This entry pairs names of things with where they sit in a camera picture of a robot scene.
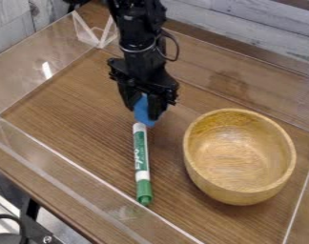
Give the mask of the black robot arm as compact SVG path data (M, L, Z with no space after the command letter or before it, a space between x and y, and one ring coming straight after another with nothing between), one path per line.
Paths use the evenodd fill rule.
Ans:
M160 0L104 0L119 31L121 58L108 58L108 76L116 82L125 107L136 112L145 98L144 115L149 121L176 104L179 83L165 70L176 62L180 47L164 29L167 8Z

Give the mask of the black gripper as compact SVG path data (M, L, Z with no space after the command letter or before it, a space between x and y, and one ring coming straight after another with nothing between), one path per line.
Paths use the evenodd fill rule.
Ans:
M168 105L176 104L179 83L165 70L165 48L125 52L123 58L109 58L109 78L117 83L125 107L133 105L144 93L148 96L148 117L156 120Z

